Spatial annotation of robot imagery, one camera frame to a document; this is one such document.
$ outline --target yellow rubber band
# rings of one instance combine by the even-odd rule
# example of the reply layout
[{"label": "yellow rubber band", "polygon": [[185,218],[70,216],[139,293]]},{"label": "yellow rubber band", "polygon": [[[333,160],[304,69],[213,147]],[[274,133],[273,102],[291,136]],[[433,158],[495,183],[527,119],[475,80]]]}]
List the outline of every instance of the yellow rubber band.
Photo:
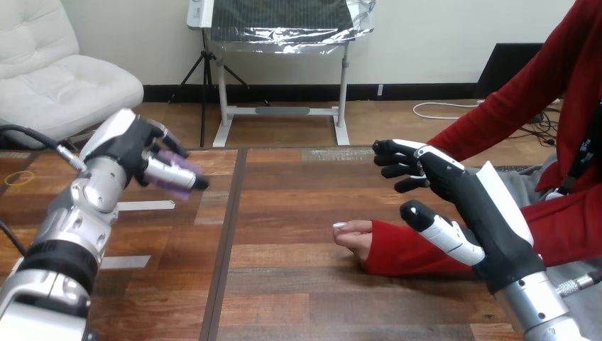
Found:
[{"label": "yellow rubber band", "polygon": [[[30,177],[27,180],[20,182],[20,183],[9,183],[9,179],[11,177],[13,177],[15,175],[19,175],[19,174],[28,174],[28,175],[30,175]],[[29,170],[22,170],[20,172],[12,173],[11,175],[4,178],[4,183],[9,186],[22,186],[22,185],[25,185],[26,183],[31,182],[34,177],[35,177],[35,174],[33,174],[33,172],[30,172]]]}]

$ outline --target robotic hand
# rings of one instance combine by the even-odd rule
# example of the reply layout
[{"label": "robotic hand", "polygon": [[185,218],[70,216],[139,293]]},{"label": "robotic hand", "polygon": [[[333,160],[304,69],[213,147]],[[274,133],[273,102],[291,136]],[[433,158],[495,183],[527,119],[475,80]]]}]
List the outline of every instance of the robotic hand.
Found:
[{"label": "robotic hand", "polygon": [[131,179],[184,191],[209,185],[163,158],[159,142],[187,156],[163,125],[125,109],[98,128],[79,158],[55,141],[46,143],[79,174],[51,202],[23,261],[0,288],[2,340],[98,340],[87,324],[90,295]]},{"label": "robotic hand", "polygon": [[562,297],[594,284],[585,275],[556,289],[540,255],[532,248],[527,223],[493,166],[476,174],[424,144],[404,140],[377,141],[375,163],[387,178],[410,174],[395,185],[398,192],[430,185],[452,202],[469,229],[411,200],[400,208],[402,218],[450,257],[473,267],[524,340],[587,340]]}]

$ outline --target lanyard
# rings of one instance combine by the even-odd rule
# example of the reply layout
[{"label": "lanyard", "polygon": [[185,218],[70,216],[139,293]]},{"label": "lanyard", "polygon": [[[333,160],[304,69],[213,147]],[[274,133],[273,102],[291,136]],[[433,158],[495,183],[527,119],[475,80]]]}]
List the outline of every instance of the lanyard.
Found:
[{"label": "lanyard", "polygon": [[596,152],[600,152],[600,129],[602,127],[602,99],[593,113],[591,123],[585,133],[583,142],[575,155],[568,176],[564,179],[562,186],[558,189],[558,193],[567,195],[575,185],[577,179],[585,173],[587,168],[593,163],[593,157]]}]

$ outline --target red sweater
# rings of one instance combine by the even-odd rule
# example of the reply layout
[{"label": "red sweater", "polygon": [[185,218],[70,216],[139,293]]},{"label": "red sweater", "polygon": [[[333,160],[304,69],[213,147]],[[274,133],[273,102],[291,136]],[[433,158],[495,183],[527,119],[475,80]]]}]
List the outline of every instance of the red sweater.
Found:
[{"label": "red sweater", "polygon": [[[558,188],[569,172],[602,97],[602,0],[577,0],[541,51],[499,92],[429,141],[459,161],[485,151],[566,92],[558,162],[537,190]],[[602,166],[591,166],[573,193],[524,207],[535,249],[548,266],[602,255]],[[373,222],[365,263],[374,274],[470,272],[409,227]]]}]

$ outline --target white wall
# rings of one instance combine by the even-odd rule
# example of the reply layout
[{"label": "white wall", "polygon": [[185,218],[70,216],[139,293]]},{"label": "white wall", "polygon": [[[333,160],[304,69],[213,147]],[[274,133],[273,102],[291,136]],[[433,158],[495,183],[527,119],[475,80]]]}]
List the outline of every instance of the white wall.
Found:
[{"label": "white wall", "polygon": [[[113,62],[145,85],[181,82],[200,54],[200,32],[185,23],[188,0],[62,2],[82,54]],[[378,0],[376,30],[351,45],[349,82],[476,82],[496,43],[544,41],[573,3]],[[340,54],[229,53],[226,64],[250,84],[335,84]],[[190,82],[202,82],[200,74]]]}]

